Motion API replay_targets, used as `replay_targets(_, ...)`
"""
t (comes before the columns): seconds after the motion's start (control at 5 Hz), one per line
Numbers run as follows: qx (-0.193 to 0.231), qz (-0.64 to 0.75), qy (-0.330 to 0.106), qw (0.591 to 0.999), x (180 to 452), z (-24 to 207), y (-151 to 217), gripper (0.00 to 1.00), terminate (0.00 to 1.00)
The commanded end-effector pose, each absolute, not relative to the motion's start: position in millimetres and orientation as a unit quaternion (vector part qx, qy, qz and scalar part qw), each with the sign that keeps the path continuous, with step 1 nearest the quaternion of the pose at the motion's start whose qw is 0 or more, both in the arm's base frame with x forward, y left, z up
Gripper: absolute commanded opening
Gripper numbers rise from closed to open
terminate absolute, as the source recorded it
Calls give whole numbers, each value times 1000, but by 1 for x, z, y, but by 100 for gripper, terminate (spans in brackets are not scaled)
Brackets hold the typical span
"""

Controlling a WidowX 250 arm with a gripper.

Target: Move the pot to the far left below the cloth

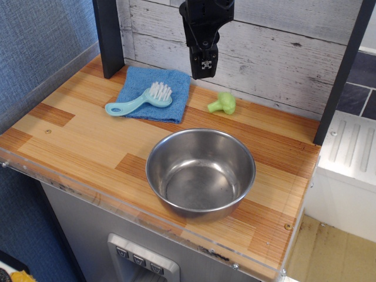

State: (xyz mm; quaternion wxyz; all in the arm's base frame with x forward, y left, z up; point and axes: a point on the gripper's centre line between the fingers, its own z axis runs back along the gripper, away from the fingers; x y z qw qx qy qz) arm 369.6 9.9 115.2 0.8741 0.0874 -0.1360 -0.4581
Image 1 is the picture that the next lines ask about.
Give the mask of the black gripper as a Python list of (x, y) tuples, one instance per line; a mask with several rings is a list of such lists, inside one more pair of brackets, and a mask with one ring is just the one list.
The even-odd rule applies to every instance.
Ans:
[(234, 19), (234, 1), (184, 1), (179, 6), (193, 79), (212, 78), (218, 62), (219, 29)]

